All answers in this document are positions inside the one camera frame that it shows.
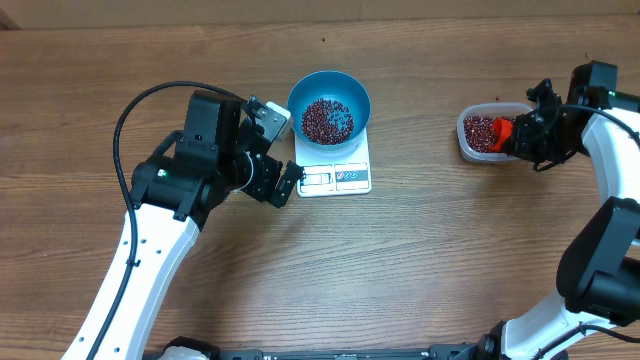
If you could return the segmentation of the red measuring scoop blue handle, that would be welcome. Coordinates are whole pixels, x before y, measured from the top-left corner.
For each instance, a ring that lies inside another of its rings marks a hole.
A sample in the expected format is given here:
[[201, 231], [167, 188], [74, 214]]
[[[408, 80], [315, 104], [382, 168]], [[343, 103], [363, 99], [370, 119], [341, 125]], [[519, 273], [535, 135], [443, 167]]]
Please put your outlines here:
[[495, 142], [489, 147], [489, 150], [494, 153], [501, 153], [503, 146], [511, 138], [513, 132], [514, 122], [511, 119], [498, 117], [491, 126]]

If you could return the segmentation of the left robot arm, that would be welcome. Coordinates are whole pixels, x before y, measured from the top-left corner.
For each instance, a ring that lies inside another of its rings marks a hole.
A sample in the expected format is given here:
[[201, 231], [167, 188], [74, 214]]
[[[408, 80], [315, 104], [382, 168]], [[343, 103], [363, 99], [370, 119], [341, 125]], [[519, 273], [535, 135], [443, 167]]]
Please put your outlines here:
[[125, 185], [114, 258], [67, 359], [140, 359], [171, 281], [209, 213], [240, 190], [284, 206], [303, 171], [268, 156], [292, 115], [256, 97], [195, 91], [170, 133]]

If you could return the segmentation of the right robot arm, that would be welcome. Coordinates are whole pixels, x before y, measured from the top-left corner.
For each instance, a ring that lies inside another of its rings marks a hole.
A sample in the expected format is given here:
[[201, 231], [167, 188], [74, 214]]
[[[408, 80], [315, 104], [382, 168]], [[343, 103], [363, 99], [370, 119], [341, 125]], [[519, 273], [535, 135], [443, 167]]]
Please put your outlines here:
[[527, 92], [531, 111], [492, 125], [494, 152], [532, 163], [536, 172], [576, 154], [593, 165], [600, 208], [565, 250], [556, 289], [524, 315], [499, 322], [452, 359], [565, 359], [568, 348], [601, 333], [619, 333], [639, 318], [639, 99], [616, 89], [615, 65], [590, 61], [571, 75], [561, 99], [549, 80]]

